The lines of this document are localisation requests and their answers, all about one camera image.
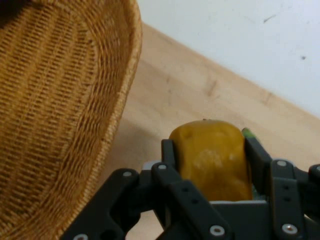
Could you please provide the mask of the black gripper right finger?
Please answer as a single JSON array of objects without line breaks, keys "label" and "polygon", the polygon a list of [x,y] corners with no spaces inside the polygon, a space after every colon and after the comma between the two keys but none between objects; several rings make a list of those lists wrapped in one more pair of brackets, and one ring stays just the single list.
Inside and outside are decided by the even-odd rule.
[{"label": "black gripper right finger", "polygon": [[245,155],[257,192],[268,198],[277,240],[320,238],[320,166],[303,171],[288,160],[272,159],[253,136],[244,138]]}]

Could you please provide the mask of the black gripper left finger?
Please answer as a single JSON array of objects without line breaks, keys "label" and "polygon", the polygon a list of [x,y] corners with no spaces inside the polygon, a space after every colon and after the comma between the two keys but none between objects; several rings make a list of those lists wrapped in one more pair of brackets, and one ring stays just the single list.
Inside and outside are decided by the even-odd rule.
[{"label": "black gripper left finger", "polygon": [[232,240],[234,231],[196,187],[181,178],[170,139],[161,161],[136,172],[115,170],[62,234],[64,240],[123,240],[141,214],[154,211],[161,240]]}]

